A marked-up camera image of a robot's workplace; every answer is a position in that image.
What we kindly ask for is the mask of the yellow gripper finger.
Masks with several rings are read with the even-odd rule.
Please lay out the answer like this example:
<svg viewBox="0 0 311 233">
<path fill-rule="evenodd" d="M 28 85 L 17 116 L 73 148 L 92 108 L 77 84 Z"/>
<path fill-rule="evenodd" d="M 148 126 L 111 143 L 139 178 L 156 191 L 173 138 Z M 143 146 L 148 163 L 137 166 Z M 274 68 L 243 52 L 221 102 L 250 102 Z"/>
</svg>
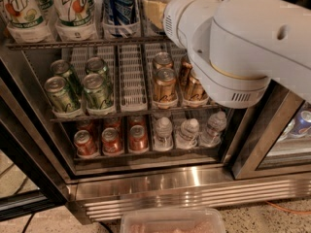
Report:
<svg viewBox="0 0 311 233">
<path fill-rule="evenodd" d="M 170 0 L 144 0 L 144 12 L 147 19 L 157 29 L 163 29 L 164 10 Z"/>
</svg>

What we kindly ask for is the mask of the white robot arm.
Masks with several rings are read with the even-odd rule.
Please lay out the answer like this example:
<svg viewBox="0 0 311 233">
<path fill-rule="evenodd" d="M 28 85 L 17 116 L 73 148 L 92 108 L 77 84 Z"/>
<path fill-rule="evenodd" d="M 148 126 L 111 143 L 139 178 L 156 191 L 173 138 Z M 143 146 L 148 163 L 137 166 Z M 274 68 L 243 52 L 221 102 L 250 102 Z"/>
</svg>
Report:
<svg viewBox="0 0 311 233">
<path fill-rule="evenodd" d="M 271 81 L 311 101 L 311 10 L 283 0 L 145 0 L 144 11 L 187 51 L 216 103 L 251 107 Z"/>
</svg>

